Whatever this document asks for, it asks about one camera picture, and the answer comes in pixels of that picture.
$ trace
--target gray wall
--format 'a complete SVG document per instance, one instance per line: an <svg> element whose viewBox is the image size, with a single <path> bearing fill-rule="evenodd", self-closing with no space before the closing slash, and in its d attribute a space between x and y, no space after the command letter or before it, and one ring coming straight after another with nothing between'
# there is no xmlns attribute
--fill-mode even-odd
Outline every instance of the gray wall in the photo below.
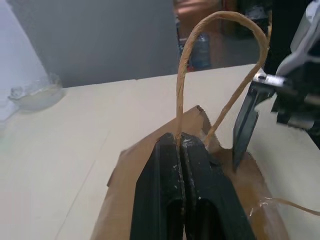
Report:
<svg viewBox="0 0 320 240"><path fill-rule="evenodd" d="M173 0L9 0L64 87L177 73Z"/></svg>

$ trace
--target clear glass dish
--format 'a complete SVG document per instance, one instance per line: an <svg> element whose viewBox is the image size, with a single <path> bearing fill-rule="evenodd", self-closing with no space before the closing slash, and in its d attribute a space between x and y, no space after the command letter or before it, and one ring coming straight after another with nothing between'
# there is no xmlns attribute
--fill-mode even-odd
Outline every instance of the clear glass dish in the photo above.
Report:
<svg viewBox="0 0 320 240"><path fill-rule="evenodd" d="M50 73L30 84L13 87L8 98L21 110L39 111L53 106L64 95L59 76Z"/></svg>

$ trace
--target loose string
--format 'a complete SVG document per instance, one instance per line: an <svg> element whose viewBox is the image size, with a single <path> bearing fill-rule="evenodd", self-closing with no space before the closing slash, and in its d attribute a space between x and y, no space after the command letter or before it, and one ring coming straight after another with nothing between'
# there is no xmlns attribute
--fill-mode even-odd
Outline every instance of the loose string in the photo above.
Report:
<svg viewBox="0 0 320 240"><path fill-rule="evenodd" d="M244 80L240 83L240 85L237 87L237 89L232 94L230 100L227 102L227 104L222 109L220 115L216 119L215 123L211 127L211 129L208 132L208 135L206 136L204 140L204 144L206 146L209 145L209 141L212 138L212 136L215 134L217 128L233 106L233 104L236 102L236 100L240 97L241 93L244 91L248 83L251 82L254 75L259 71L259 69L263 66L263 64L266 61L267 54L268 54L268 40L264 34L264 32L261 30L261 28L255 24L253 21L251 21L249 18L245 17L241 13L234 12L234 11L217 11L215 13L212 13L211 15L207 16L206 18L202 19L192 30L188 40L186 41L182 55L180 58L179 68L178 68L178 75L176 80L176 144L180 146L181 141L181 133L182 133L182 120L183 120L183 106L184 106L184 87L185 87L185 76L187 72L187 65L188 60L190 57L190 54L192 52L192 48L194 47L194 44L199 36L199 34L205 29L205 27L212 22L215 19L224 19L224 20L230 20L237 22L241 24L242 26L247 27L253 32L253 35L255 39L257 40L259 44L260 49L260 55L259 60L255 64L255 66L250 70L250 72L247 74L247 76L244 78ZM300 206L298 204L295 204L291 201L287 201L281 198L270 198L270 200L274 200L278 203L285 204L292 206L294 208L303 210L307 213L320 216L319 211L310 210L308 208L305 208L303 206Z"/></svg>

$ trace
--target paper bag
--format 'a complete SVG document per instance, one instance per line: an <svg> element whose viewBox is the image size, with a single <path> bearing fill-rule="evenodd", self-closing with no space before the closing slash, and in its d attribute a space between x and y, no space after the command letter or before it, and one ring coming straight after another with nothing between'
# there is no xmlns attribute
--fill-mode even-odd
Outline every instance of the paper bag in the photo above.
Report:
<svg viewBox="0 0 320 240"><path fill-rule="evenodd" d="M203 139L210 127L210 121L206 113L199 106L195 106L183 114L182 131L187 134ZM108 182L109 189L91 240L130 239L136 181L157 140L163 134L175 131L176 122L173 119L120 154L118 163ZM271 212L266 214L265 209L259 207L265 196L270 197L270 193L255 160L247 155L242 161L239 171L235 174L231 170L231 151L221 148L216 138L211 140L209 151L221 160L223 170L232 181L257 239L288 239L287 231L277 209L274 207L268 209ZM249 216L251 209L254 210L254 215ZM275 221L274 224L270 223L270 218Z"/></svg>

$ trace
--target table surface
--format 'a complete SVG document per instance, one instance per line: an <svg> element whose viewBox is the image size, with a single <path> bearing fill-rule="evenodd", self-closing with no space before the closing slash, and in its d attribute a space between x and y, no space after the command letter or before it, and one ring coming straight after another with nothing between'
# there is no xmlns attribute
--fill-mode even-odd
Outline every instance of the table surface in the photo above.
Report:
<svg viewBox="0 0 320 240"><path fill-rule="evenodd" d="M251 67L188 73L185 111L200 105L214 122ZM120 152L175 117L176 77L71 87L56 105L11 117L0 138L0 239L90 239ZM244 95L217 130L225 148ZM274 197L320 211L319 150L276 124L272 102L258 107L248 150ZM279 210L292 239L318 239L319 217Z"/></svg>

